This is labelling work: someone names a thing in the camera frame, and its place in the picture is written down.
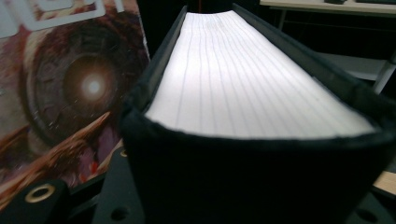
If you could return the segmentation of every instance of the shelf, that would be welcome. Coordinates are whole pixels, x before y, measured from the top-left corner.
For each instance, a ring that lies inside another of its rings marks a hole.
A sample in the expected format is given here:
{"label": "shelf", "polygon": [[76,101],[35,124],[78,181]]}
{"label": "shelf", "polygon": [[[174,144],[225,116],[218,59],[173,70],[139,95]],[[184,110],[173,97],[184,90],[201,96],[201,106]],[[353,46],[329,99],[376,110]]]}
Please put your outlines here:
{"label": "shelf", "polygon": [[261,0],[260,5],[292,10],[321,10],[329,13],[357,13],[366,16],[376,15],[383,17],[396,17],[396,6],[385,4],[357,3],[348,0],[343,5],[325,3],[324,0]]}
{"label": "shelf", "polygon": [[344,55],[319,53],[320,56],[347,71],[353,77],[376,81],[386,60],[350,57]]}

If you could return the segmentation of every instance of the lined page edges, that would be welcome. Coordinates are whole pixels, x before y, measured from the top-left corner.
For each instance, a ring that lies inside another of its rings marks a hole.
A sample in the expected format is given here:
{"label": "lined page edges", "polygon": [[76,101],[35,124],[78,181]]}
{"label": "lined page edges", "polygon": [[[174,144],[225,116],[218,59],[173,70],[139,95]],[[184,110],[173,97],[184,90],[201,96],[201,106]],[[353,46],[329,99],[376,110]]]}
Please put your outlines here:
{"label": "lined page edges", "polygon": [[172,130],[241,139],[375,131],[233,11],[186,15],[146,116]]}

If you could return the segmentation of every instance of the dark background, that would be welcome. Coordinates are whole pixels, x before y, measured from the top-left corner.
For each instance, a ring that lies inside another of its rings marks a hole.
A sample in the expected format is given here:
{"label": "dark background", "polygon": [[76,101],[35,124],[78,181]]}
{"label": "dark background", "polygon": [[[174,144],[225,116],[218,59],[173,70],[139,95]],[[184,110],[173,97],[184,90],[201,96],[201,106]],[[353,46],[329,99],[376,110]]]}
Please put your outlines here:
{"label": "dark background", "polygon": [[[189,12],[215,13],[231,9],[232,2],[277,25],[280,11],[260,6],[259,0],[138,0],[150,57],[161,45],[183,6]],[[396,18],[289,11],[283,32],[309,48],[334,54],[389,59],[396,50]],[[382,91],[396,100],[396,76]]]}

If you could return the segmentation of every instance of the colorful artwork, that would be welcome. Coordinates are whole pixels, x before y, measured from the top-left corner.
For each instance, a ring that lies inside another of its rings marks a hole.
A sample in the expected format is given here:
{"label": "colorful artwork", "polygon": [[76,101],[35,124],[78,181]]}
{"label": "colorful artwork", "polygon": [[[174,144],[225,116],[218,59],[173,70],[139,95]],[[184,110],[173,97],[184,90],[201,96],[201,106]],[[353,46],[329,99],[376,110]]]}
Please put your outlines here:
{"label": "colorful artwork", "polygon": [[35,181],[105,172],[149,62],[136,1],[0,0],[0,60],[0,209]]}

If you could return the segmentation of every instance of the metal grommet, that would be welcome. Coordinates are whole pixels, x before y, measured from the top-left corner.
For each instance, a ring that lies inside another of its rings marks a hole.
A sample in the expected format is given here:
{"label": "metal grommet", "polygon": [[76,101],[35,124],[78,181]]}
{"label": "metal grommet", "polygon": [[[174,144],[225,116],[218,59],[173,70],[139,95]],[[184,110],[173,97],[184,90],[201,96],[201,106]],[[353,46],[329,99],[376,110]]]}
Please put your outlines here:
{"label": "metal grommet", "polygon": [[41,186],[38,186],[34,189],[31,189],[29,193],[25,197],[25,201],[28,203],[39,203],[41,201],[44,201],[48,199],[50,195],[55,191],[55,187],[53,187],[51,184],[44,184]]}
{"label": "metal grommet", "polygon": [[125,150],[125,149],[120,153],[120,155],[121,155],[122,157],[127,157],[127,156],[128,156],[128,155],[126,154],[126,150]]}

